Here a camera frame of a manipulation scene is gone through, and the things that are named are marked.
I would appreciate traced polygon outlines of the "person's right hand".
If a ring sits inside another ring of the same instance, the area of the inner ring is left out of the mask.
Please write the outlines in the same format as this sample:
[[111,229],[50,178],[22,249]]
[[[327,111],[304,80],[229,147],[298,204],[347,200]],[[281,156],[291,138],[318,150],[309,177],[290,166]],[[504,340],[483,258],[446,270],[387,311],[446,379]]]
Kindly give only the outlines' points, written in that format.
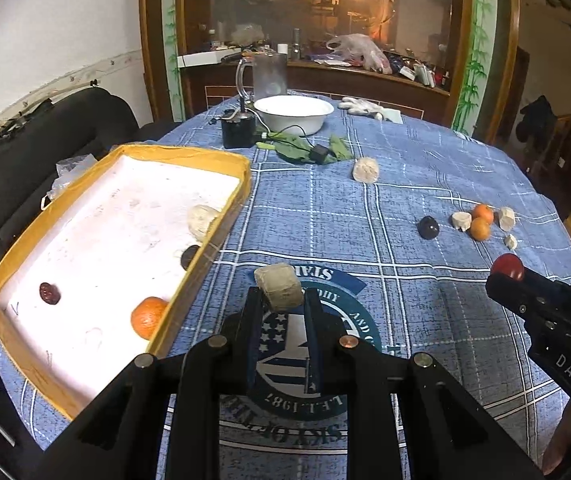
[[567,402],[562,418],[555,428],[546,451],[543,453],[543,466],[541,470],[544,474],[551,474],[557,468],[566,452],[571,447],[571,400]]

